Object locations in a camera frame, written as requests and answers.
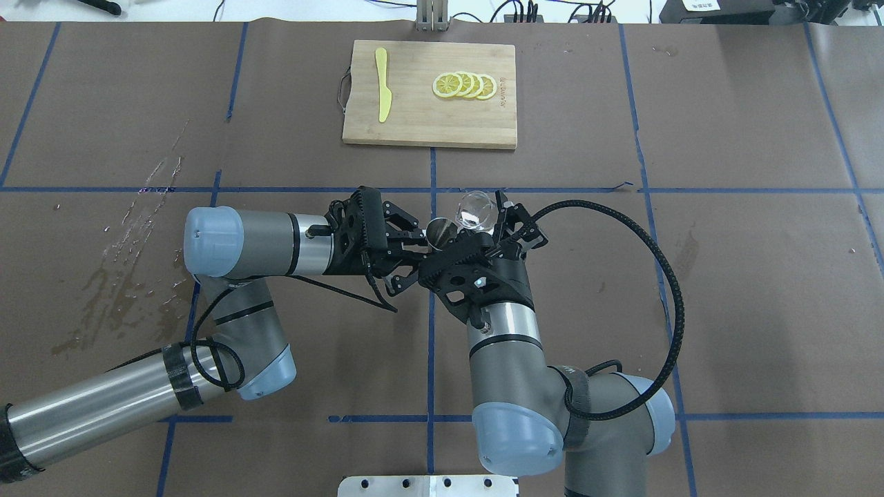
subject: cutting board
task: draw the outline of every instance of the cutting board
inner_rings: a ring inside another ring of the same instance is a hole
[[[392,106],[377,120],[375,49],[387,50]],[[498,82],[488,100],[440,98],[433,81],[441,73],[486,73]],[[515,149],[515,47],[483,43],[356,40],[350,65],[352,89],[344,114],[344,143]]]

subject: yellow knife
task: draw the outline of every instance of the yellow knife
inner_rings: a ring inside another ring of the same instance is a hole
[[[377,86],[380,88],[380,98],[378,99],[377,120],[386,121],[390,115],[390,105],[392,104],[392,91],[386,86],[386,49],[378,47],[375,50],[375,62],[377,63]]]

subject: white bracket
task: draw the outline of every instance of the white bracket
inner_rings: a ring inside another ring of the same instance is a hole
[[[518,479],[500,475],[349,477],[338,497],[518,497]]]
[[[417,0],[417,30],[447,31],[448,0]]]

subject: lemon slice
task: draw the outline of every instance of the lemon slice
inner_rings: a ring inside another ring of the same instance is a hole
[[[476,87],[476,75],[473,73],[467,73],[466,71],[458,71],[457,75],[461,76],[463,80],[463,84],[461,84],[461,91],[457,92],[457,96],[465,96],[468,93],[472,93],[473,88]]]
[[[477,78],[482,80],[482,91],[476,95],[476,100],[488,100],[497,93],[497,80],[488,74],[478,74]]]
[[[461,91],[462,84],[463,78],[459,74],[441,73],[433,81],[433,93],[442,98],[451,98]]]
[[[464,98],[476,98],[482,94],[482,90],[485,88],[485,80],[483,78],[480,78],[478,74],[470,73],[470,75],[476,80],[476,87],[473,88],[473,91],[463,96]]]

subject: white mounting plate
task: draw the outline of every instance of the white mounting plate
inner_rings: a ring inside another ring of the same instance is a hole
[[[419,475],[349,477],[338,486],[338,497],[518,497],[515,478],[500,475]]]

